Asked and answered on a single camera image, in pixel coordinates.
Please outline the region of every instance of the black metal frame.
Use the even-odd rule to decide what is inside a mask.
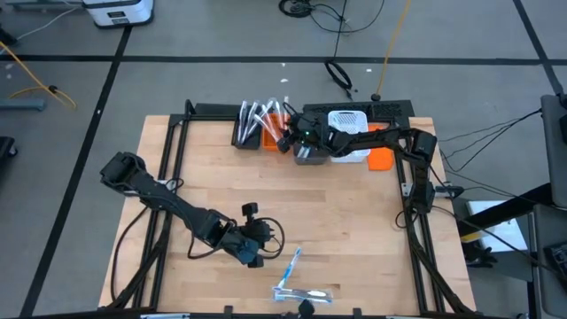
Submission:
[[[164,144],[164,149],[163,149],[162,158],[161,158],[161,164],[160,164],[160,167],[159,167],[159,175],[158,175],[159,179],[166,179],[167,166],[168,166],[168,163],[169,163],[169,157],[171,155],[171,149],[173,147],[173,136],[174,136],[175,129],[177,128],[178,125],[181,125],[181,135],[179,136],[179,143],[177,145],[177,154],[175,155],[173,178],[178,178],[181,175],[181,165],[182,165],[182,161],[183,161],[184,146],[185,146],[185,142],[186,142],[186,139],[187,139],[189,123],[191,121],[235,121],[237,119],[237,108],[239,107],[239,105],[202,105],[202,106],[205,106],[206,109],[209,109],[209,110],[213,109],[213,112],[212,113],[197,113],[196,109],[195,109],[195,107],[193,107],[192,103],[189,100],[187,100],[186,103],[185,103],[185,114],[172,114],[172,115],[170,115],[169,123],[168,123],[168,126],[167,126],[166,142]],[[370,120],[371,121],[384,122],[384,123],[387,123],[389,125],[393,125],[394,123],[401,124],[401,125],[408,125],[407,117],[405,119],[400,118],[400,117],[396,117],[396,118],[394,118],[394,117],[379,117],[379,116],[374,116],[374,114],[372,114],[372,118]],[[400,181],[400,193],[401,193],[401,184],[406,181],[406,175],[405,175],[405,172],[404,172],[404,167],[403,167],[403,163],[402,163],[401,158],[396,156],[395,162],[396,162],[397,175],[398,175],[398,178],[399,178],[399,181]],[[414,223],[411,222],[412,212],[406,206],[406,202],[405,202],[403,197],[401,198],[401,203],[402,203],[403,210],[404,210],[404,219],[405,219],[406,224],[408,225],[406,227],[406,232],[409,234],[410,232],[415,231],[415,225],[414,225]],[[154,240],[154,237],[155,237],[155,233],[156,233],[156,227],[157,227],[157,223],[158,223],[158,215],[159,215],[158,211],[152,211],[151,212],[150,222],[148,223],[148,229],[147,229],[147,232],[146,232],[146,239],[145,239],[145,243],[144,243],[144,251],[143,251],[142,261],[144,261],[145,258],[147,258],[147,255],[149,254],[149,252],[151,250],[153,240]],[[169,232],[169,229],[171,227],[171,220],[172,220],[172,215],[166,214],[163,227],[167,228],[167,232]],[[433,251],[433,243],[432,243],[432,240],[431,240],[431,232],[430,232],[430,229],[429,229],[428,217],[427,217],[427,215],[420,215],[419,220],[420,220],[420,225],[421,225],[421,233],[422,233],[422,240],[423,240],[424,249],[427,252],[427,254],[430,256],[431,262],[433,263],[433,265],[435,265],[435,254],[434,254],[434,251]],[[159,293],[160,293],[161,282],[162,282],[162,278],[163,278],[166,254],[167,254],[167,249],[164,250],[164,252],[160,255],[160,257],[157,261],[157,264],[156,264],[155,276],[154,276],[155,279],[154,279],[154,282],[153,282],[153,285],[152,285],[152,288],[151,288],[150,307],[152,307],[152,308],[158,307]],[[420,261],[416,258],[416,256],[414,254],[411,253],[410,258],[411,258],[412,270],[413,270],[414,281],[415,281],[415,286],[416,286],[416,297],[417,297],[418,308],[419,308],[420,314],[423,314],[423,313],[428,312],[428,308],[427,308],[427,300],[426,300],[426,296],[425,296],[425,287],[423,285],[423,274],[422,274],[422,271],[421,271],[421,264],[420,264]],[[441,295],[439,288],[437,287],[437,285],[435,285],[435,283],[432,283],[431,288],[433,290],[433,297],[435,299],[436,311],[438,313],[441,313],[441,314],[445,313],[445,303],[444,303],[444,299]],[[144,283],[142,283],[140,285],[140,287],[138,287],[138,290],[136,291],[136,294],[134,295],[133,307],[141,307],[143,294],[144,294]],[[191,316],[195,316],[195,315],[202,316],[202,317],[211,317],[211,316],[218,316],[218,315],[221,315],[221,314],[191,314]],[[244,315],[244,316],[250,316],[251,318],[253,318],[253,317],[266,317],[266,318],[268,318],[268,317],[272,317],[274,315]],[[332,317],[333,318],[342,318],[342,317],[348,317],[348,316],[334,315]]]

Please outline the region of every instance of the white device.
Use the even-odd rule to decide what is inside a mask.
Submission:
[[[97,27],[137,26],[153,20],[153,0],[82,0]]]

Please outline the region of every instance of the orange object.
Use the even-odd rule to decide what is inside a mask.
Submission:
[[[385,124],[369,124],[369,132],[387,128]],[[393,167],[393,151],[385,147],[370,150],[369,170],[390,170]]]
[[[272,123],[274,123],[275,125],[279,124],[277,122],[277,114],[276,113],[270,113],[269,117],[272,119]],[[290,119],[290,115],[288,113],[286,113],[284,120],[288,121],[289,119]],[[262,148],[266,151],[277,152],[276,141],[274,141],[274,138],[272,137],[272,135],[269,134],[266,131],[265,128],[262,128]]]

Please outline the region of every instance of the gray floor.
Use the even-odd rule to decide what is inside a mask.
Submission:
[[[524,0],[551,58],[567,58],[561,0]],[[323,1],[340,8],[339,0]],[[377,23],[341,38],[344,57],[383,57],[403,1],[386,0]],[[156,19],[136,27],[126,55],[132,56],[329,56],[335,35],[310,19],[290,19],[277,0],[158,0]],[[376,1],[350,2],[346,17],[363,26]],[[56,13],[3,12],[3,27],[20,35]],[[335,24],[317,17],[329,27]],[[260,23],[263,27],[254,26]],[[113,55],[120,30],[98,30],[84,12],[74,12],[31,35],[19,54]],[[414,1],[393,51],[404,58],[537,58],[511,1]],[[0,191],[0,317],[18,315],[58,213],[110,63],[30,62],[46,83],[56,84],[79,104],[76,112],[49,99],[43,113],[2,112],[0,135],[14,136],[19,156],[3,172]],[[381,65],[342,64],[354,99],[368,100]],[[555,67],[563,84],[567,66]],[[0,62],[0,97],[33,83],[17,65]],[[541,66],[390,65],[383,99],[411,99],[418,116],[431,116],[441,138],[522,116],[553,93]],[[45,281],[35,314],[94,309],[105,278],[123,197],[99,182],[98,171],[117,151],[135,151],[144,117],[180,112],[183,102],[231,103],[290,96],[294,105],[346,101],[322,64],[310,63],[133,63],[120,64],[82,179]],[[450,152],[478,136],[441,144]],[[455,156],[455,165],[471,155]],[[499,138],[462,171],[463,175],[521,193],[548,181],[540,117]],[[464,187],[475,186],[451,176]],[[467,198],[495,199],[482,190]],[[471,270],[478,309],[489,315],[527,310],[525,283],[486,270]]]

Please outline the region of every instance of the wooden table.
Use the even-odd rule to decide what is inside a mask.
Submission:
[[[148,116],[140,139],[137,153],[153,176],[159,170],[167,121],[168,116]],[[410,123],[434,133],[431,118],[411,118]],[[248,269],[224,252],[190,261],[186,257],[190,232],[174,218],[159,311],[220,313],[226,305],[234,306],[235,313],[297,311],[296,302],[272,301],[271,288],[301,246],[303,253],[287,286],[331,289],[333,304],[318,306],[317,314],[349,315],[353,307],[360,307],[364,315],[418,315],[406,232],[394,225],[401,210],[395,169],[369,171],[365,162],[297,166],[290,153],[239,151],[230,146],[232,127],[232,122],[190,123],[182,166],[185,185],[178,194],[194,206],[217,209],[239,222],[244,222],[241,205],[258,202],[258,216],[282,223],[285,249],[279,258],[257,269]],[[170,174],[175,151],[172,153]],[[444,179],[439,150],[432,165]],[[438,198],[435,205],[451,209],[447,199]],[[117,238],[142,208],[136,198],[125,200]],[[146,214],[122,243],[118,292],[139,266],[148,220]],[[433,210],[429,221],[440,273],[462,301],[474,308],[454,219]],[[198,243],[193,253],[208,249]],[[153,271],[150,273],[146,305]],[[434,309],[431,283],[428,276],[424,278],[429,309]],[[109,283],[110,265],[100,305],[111,301]]]

